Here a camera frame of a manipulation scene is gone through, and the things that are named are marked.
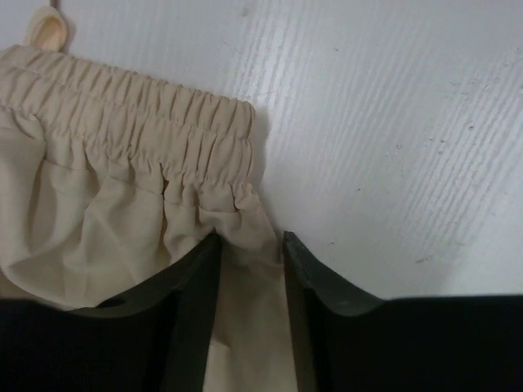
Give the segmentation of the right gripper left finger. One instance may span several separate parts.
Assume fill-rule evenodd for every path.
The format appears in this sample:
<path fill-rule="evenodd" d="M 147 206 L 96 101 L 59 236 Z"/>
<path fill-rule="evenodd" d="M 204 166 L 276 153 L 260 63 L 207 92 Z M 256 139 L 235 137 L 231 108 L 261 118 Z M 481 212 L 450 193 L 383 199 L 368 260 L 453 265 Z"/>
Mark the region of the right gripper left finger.
<path fill-rule="evenodd" d="M 1 303 L 4 391 L 201 391 L 221 240 L 94 308 Z"/>

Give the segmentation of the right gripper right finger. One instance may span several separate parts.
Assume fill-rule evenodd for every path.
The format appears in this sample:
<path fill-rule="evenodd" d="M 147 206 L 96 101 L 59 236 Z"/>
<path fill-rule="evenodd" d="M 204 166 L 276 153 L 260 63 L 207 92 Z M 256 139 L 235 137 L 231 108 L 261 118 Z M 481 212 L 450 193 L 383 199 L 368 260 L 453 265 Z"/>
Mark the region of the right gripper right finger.
<path fill-rule="evenodd" d="M 301 391 L 519 391 L 522 298 L 383 300 L 283 239 Z"/>

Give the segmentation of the beige trousers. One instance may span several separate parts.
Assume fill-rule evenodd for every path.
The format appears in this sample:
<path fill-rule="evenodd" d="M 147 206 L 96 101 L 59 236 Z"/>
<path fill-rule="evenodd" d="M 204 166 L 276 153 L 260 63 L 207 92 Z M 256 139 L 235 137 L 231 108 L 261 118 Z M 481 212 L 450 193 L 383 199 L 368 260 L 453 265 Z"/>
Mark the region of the beige trousers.
<path fill-rule="evenodd" d="M 66 55 L 53 6 L 1 52 L 1 295 L 72 310 L 225 240 L 206 391 L 294 391 L 247 102 Z"/>

